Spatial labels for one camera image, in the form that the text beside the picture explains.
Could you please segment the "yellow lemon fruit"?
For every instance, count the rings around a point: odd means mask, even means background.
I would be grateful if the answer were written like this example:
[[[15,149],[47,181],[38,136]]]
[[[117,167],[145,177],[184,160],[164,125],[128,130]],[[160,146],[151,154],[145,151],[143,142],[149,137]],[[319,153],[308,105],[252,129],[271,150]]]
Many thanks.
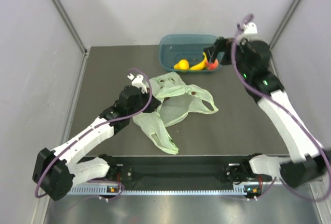
[[[175,70],[189,70],[190,65],[186,59],[181,59],[178,63],[176,63],[173,68]]]

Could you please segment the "orange peach fruit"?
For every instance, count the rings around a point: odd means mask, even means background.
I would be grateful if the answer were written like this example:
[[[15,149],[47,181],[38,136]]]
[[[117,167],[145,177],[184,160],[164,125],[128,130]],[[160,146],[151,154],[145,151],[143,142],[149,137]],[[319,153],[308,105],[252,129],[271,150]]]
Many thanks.
[[[207,70],[215,70],[219,67],[219,61],[215,60],[214,62],[206,62]]]

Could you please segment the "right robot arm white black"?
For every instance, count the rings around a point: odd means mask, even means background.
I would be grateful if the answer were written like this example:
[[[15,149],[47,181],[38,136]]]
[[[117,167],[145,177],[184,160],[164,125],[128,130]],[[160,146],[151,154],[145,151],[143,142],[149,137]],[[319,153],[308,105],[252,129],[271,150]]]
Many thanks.
[[[249,181],[262,174],[296,188],[330,173],[330,151],[314,139],[293,109],[283,84],[269,69],[271,56],[267,43],[243,40],[236,47],[233,64],[247,93],[281,135],[289,157],[255,154],[243,160],[241,173]]]

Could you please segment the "light green plastic bag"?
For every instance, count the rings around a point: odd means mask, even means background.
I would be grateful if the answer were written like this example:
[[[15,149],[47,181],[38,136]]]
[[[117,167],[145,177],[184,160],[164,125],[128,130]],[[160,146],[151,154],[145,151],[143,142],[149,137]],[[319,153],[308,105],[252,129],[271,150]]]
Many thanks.
[[[133,117],[154,145],[161,151],[177,155],[167,127],[183,121],[190,113],[214,114],[219,111],[211,93],[197,85],[187,85],[175,72],[169,72],[149,80],[153,96],[161,105],[152,113],[140,113]]]

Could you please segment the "yellow banana fruit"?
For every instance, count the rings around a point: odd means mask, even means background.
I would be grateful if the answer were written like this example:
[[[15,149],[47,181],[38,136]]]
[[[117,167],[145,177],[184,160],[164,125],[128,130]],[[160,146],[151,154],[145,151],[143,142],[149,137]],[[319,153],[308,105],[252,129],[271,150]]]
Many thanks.
[[[191,66],[189,70],[204,70],[207,67],[208,59],[205,52],[202,53],[203,59],[198,64]]]

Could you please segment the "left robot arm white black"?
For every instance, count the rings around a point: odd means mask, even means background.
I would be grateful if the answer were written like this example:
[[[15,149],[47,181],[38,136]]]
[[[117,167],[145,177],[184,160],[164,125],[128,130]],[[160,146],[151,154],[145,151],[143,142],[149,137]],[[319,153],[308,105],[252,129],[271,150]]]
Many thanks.
[[[56,148],[44,148],[38,153],[33,171],[35,197],[49,196],[58,201],[79,184],[96,178],[115,179],[117,168],[112,157],[99,155],[85,162],[82,158],[126,128],[134,116],[152,113],[160,104],[151,86],[126,86],[114,105],[103,110],[82,132]]]

